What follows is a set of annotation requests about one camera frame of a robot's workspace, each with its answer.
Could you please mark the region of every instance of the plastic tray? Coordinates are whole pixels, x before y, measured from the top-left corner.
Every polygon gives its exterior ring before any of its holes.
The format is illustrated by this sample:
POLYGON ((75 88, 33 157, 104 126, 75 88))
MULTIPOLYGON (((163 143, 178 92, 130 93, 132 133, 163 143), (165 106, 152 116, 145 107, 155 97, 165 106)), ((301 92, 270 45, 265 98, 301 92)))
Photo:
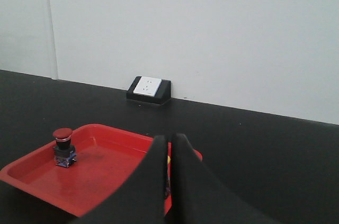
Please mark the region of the plastic tray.
MULTIPOLYGON (((55 165, 53 141, 5 166, 0 179, 80 217, 128 178, 151 142, 150 137, 88 124, 73 131, 77 162, 70 168, 55 165)), ((171 197, 168 197, 165 213, 171 205, 171 197)))

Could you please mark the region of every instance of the black outlet box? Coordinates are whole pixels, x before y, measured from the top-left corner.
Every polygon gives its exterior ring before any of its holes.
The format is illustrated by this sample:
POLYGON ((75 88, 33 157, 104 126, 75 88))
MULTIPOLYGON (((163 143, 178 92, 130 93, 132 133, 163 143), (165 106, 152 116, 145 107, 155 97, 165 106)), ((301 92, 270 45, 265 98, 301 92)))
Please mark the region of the black outlet box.
POLYGON ((129 87, 126 98, 129 100, 136 100, 136 101, 143 101, 148 103, 154 104, 164 104, 171 98, 171 81, 170 80, 163 80, 161 81, 155 96, 147 96, 141 94, 135 94, 133 91, 136 88, 137 84, 139 83, 141 76, 137 76, 131 86, 129 87))

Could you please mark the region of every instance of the white socket panel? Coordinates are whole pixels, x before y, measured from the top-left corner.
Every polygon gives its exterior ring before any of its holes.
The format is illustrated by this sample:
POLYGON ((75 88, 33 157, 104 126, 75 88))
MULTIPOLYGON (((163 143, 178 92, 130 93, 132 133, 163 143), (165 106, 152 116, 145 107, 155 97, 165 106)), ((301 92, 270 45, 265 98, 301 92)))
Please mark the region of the white socket panel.
POLYGON ((133 93, 154 97, 161 81, 160 78, 141 77, 133 93))

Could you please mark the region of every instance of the power outlet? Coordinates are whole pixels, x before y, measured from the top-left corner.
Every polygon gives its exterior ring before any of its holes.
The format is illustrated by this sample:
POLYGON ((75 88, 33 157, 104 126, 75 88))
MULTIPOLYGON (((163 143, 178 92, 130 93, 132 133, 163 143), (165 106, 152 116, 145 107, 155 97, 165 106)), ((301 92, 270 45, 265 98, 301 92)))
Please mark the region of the power outlet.
POLYGON ((133 93, 154 97, 161 81, 159 78, 141 77, 133 93))

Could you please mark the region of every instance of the black tabletop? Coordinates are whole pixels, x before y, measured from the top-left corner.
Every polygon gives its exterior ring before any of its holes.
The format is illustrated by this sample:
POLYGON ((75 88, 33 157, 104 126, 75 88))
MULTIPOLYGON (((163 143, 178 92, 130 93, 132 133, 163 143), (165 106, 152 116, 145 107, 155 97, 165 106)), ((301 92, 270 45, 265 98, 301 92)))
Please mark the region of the black tabletop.
MULTIPOLYGON (((177 99, 146 104, 119 89, 0 70, 0 168, 52 141, 55 129, 89 123, 150 137, 185 133, 215 175, 258 211, 283 223, 338 223, 337 125, 177 99)), ((0 182, 0 223, 75 218, 0 182)))

